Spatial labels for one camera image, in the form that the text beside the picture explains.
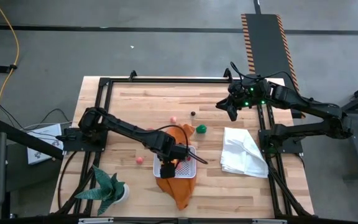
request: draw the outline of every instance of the butcher block tabletop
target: butcher block tabletop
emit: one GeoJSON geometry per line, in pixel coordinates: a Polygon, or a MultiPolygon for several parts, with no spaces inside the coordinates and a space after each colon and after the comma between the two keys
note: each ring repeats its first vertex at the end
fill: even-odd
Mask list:
{"type": "MultiPolygon", "coordinates": [[[[100,77],[84,77],[75,110],[73,126],[77,126],[87,107],[94,106],[100,77]]],[[[269,79],[283,84],[281,78],[269,79]]],[[[182,211],[175,201],[157,186],[153,175],[153,153],[141,143],[109,132],[100,168],[124,181],[130,188],[124,203],[110,206],[105,217],[188,217],[188,218],[273,218],[272,198],[268,179],[232,174],[221,170],[220,160],[225,127],[248,129],[259,144],[259,120],[256,107],[239,111],[237,121],[230,121],[225,111],[215,104],[227,97],[228,84],[210,83],[114,83],[109,113],[141,128],[157,129],[170,124],[207,126],[205,134],[194,133],[190,138],[197,155],[208,165],[197,163],[196,187],[189,205],[182,211]],[[137,165],[135,159],[143,157],[137,165]]],[[[293,125],[290,110],[273,109],[276,123],[293,125]]],[[[79,152],[67,167],[62,182],[62,204],[76,189],[81,173],[84,152],[79,152]]],[[[65,157],[62,168],[67,161],[65,157]]],[[[308,184],[302,162],[292,154],[282,154],[288,188],[306,211],[313,213],[308,184]]],[[[284,211],[282,192],[277,186],[280,208],[284,211]]],[[[57,189],[51,212],[58,210],[57,189]]],[[[97,215],[100,201],[94,201],[92,216],[97,215]]]]}

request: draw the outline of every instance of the gray floor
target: gray floor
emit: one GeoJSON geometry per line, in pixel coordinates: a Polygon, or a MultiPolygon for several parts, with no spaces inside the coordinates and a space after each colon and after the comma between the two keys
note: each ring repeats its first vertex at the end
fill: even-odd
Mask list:
{"type": "MultiPolygon", "coordinates": [[[[358,30],[356,0],[260,0],[260,4],[263,13],[281,15],[286,29],[358,30]]],[[[0,5],[13,24],[56,26],[241,28],[239,14],[254,13],[252,0],[0,0],[0,5]]],[[[23,125],[38,123],[58,107],[72,117],[85,75],[128,75],[135,69],[139,75],[220,77],[231,60],[247,71],[242,34],[18,31],[17,35],[19,69],[1,103],[23,125]]],[[[289,35],[288,44],[302,95],[344,105],[358,89],[358,36],[289,35]]],[[[12,34],[0,31],[0,63],[12,63],[15,53],[12,34]]],[[[4,77],[0,75],[0,86],[4,77]]],[[[295,123],[317,120],[308,116],[295,123]]],[[[63,120],[56,114],[48,121],[63,120]]],[[[310,137],[302,145],[315,213],[358,221],[358,181],[342,181],[343,175],[358,170],[349,142],[310,137]]],[[[47,214],[55,183],[15,192],[12,211],[23,217],[47,214]]]]}

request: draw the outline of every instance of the white basket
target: white basket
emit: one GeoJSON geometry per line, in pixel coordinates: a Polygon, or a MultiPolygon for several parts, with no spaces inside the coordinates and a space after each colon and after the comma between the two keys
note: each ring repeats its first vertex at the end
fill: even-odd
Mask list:
{"type": "MultiPolygon", "coordinates": [[[[190,151],[196,154],[196,148],[189,146],[190,151]]],[[[175,170],[175,178],[193,178],[197,173],[197,161],[193,158],[190,161],[184,160],[180,162],[181,168],[175,170]]],[[[157,155],[154,154],[153,174],[155,177],[160,177],[161,163],[157,155]]]]}

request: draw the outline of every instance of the white cloth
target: white cloth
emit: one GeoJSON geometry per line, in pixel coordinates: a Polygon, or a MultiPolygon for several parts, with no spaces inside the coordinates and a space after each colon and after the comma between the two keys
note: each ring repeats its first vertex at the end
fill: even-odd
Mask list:
{"type": "Polygon", "coordinates": [[[248,130],[224,128],[222,170],[267,178],[267,164],[248,130]]]}

